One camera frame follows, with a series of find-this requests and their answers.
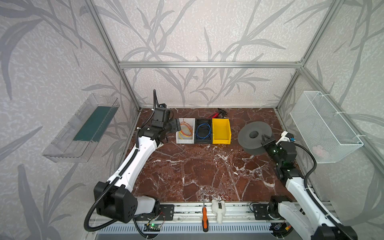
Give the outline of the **grey perforated cable spool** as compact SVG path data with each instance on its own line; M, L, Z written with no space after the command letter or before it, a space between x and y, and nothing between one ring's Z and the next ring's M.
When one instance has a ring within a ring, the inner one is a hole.
M253 156L263 155L266 150L262 145L262 135L271 137L272 128L265 122L252 122L240 130L238 142L246 153Z

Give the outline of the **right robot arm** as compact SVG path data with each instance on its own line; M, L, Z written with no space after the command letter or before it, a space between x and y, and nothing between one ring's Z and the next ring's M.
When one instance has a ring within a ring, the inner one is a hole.
M319 200L309 186L309 177L317 168L313 154L304 146L297 144L293 136L276 141L262 136L262 146L276 163L276 175L293 195L300 209L290 201L277 203L278 214L288 221L303 240L357 240L358 235L351 226L343 225ZM302 176L293 161L297 150L305 151L313 161L313 167Z

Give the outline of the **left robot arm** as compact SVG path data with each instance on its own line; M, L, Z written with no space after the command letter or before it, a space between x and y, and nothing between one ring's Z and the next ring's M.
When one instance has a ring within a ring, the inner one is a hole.
M137 128L135 145L121 166L106 182L94 188L95 202L84 220L87 232L96 232L115 222L129 223L141 215L160 214L160 203L152 197L135 197L135 182L150 158L164 145L168 135L180 131L180 122L166 104L160 104L153 92L152 114Z

